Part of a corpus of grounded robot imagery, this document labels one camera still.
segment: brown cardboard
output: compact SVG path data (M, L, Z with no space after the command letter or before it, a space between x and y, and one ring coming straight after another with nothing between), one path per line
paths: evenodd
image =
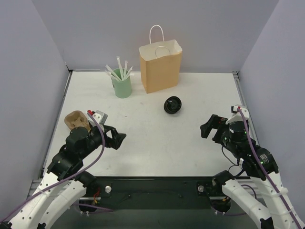
M81 111L73 111L65 117L65 124L72 130L75 127L83 126L90 131L87 117Z

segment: lavender wall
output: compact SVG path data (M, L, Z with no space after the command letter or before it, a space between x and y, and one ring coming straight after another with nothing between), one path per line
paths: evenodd
M0 1L0 218L39 174L68 71L31 0Z
M183 72L240 70L278 0L32 0L71 69L139 69L139 47L162 25L183 48ZM153 41L162 37L153 32Z
M260 145L273 153L305 220L305 1L280 0L244 63L240 81Z

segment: camera lens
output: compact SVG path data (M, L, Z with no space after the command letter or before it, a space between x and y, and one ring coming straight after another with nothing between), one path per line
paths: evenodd
M178 112L181 106L182 106L181 100L177 96L172 96L165 101L164 110L172 115Z

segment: green cup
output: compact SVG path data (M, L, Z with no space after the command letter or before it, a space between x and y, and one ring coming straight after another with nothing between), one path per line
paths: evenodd
M121 78L121 73L119 68L114 69L113 71ZM127 98L132 94L132 83L130 81L130 77L128 77L124 81L116 81L112 79L112 85L114 88L115 95L121 99Z

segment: brown paper bag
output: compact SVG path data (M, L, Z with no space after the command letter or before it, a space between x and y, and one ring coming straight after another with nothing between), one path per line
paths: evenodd
M161 29L162 42L151 42L151 32L155 26ZM150 44L139 48L141 79L146 93L176 86L179 81L182 48L176 40L164 41L160 25L151 27L149 41Z

